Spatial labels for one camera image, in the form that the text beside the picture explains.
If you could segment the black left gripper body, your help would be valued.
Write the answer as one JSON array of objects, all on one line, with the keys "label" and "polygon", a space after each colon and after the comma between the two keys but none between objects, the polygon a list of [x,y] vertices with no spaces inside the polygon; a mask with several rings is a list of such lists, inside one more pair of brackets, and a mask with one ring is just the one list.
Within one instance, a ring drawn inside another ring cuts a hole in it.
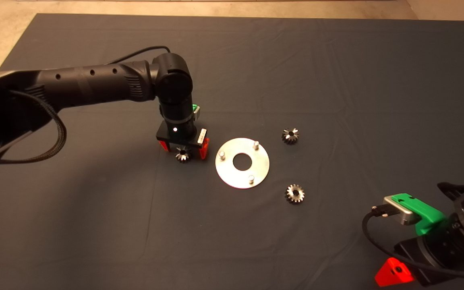
[{"label": "black left gripper body", "polygon": [[202,145],[207,138],[207,129],[197,126],[195,118],[173,123],[164,119],[156,133],[156,139],[179,145]]}]

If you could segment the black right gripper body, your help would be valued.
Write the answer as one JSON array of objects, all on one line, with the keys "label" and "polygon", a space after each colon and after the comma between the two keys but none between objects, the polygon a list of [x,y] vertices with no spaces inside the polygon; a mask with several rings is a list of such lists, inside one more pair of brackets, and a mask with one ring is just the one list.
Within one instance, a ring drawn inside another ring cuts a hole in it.
[{"label": "black right gripper body", "polygon": [[446,230],[398,242],[394,251],[413,262],[464,270],[464,230]]}]

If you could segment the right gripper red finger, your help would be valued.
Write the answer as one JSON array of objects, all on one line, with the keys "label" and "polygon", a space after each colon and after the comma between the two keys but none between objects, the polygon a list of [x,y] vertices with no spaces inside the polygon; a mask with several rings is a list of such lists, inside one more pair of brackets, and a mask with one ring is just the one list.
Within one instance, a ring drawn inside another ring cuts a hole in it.
[{"label": "right gripper red finger", "polygon": [[375,275],[375,282],[383,288],[414,281],[414,276],[399,259],[388,258]]}]

